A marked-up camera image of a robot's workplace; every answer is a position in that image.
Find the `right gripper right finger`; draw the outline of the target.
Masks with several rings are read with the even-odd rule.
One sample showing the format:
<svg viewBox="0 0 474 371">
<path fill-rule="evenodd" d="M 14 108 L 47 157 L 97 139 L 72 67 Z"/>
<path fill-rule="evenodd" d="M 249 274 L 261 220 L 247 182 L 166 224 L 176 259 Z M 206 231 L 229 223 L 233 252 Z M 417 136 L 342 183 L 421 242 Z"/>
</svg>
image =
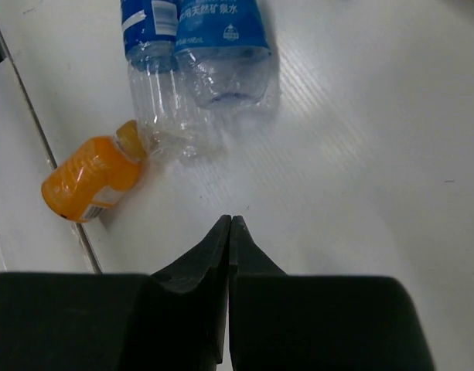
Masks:
<svg viewBox="0 0 474 371">
<path fill-rule="evenodd" d="M 229 237 L 235 370 L 433 370 L 405 287 L 385 276 L 286 274 L 242 216 Z"/>
</svg>

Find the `orange juice bottle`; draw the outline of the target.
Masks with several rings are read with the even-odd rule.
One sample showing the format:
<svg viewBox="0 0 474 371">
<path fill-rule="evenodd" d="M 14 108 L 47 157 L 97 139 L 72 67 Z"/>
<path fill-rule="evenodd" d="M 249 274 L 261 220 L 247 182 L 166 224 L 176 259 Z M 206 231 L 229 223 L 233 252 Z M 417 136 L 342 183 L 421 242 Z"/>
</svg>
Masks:
<svg viewBox="0 0 474 371">
<path fill-rule="evenodd" d="M 55 214 L 87 223 L 138 183 L 147 157 L 137 123 L 130 120 L 114 135 L 85 141 L 44 180 L 42 197 Z"/>
</svg>

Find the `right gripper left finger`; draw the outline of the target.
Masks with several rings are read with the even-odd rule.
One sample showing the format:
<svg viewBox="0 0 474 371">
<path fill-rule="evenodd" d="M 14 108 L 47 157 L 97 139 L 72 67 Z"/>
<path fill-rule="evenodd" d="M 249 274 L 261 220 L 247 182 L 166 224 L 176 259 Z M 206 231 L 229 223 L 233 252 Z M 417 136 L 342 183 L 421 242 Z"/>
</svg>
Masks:
<svg viewBox="0 0 474 371">
<path fill-rule="evenodd" d="M 154 274 L 0 273 L 0 370 L 214 370 L 231 218 Z"/>
</svg>

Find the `blue label bottle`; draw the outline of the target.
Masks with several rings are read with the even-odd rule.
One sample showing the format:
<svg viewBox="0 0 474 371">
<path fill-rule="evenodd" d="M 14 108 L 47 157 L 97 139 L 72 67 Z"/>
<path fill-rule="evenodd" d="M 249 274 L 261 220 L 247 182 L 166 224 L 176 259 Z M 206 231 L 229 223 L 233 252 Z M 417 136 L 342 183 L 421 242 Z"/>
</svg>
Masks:
<svg viewBox="0 0 474 371">
<path fill-rule="evenodd" d="M 222 148 L 217 117 L 188 91 L 174 49 L 179 1 L 120 3 L 124 55 L 138 135 L 159 159 L 198 158 Z"/>
<path fill-rule="evenodd" d="M 184 1 L 175 56 L 197 106 L 257 104 L 271 74 L 271 48 L 257 2 Z"/>
</svg>

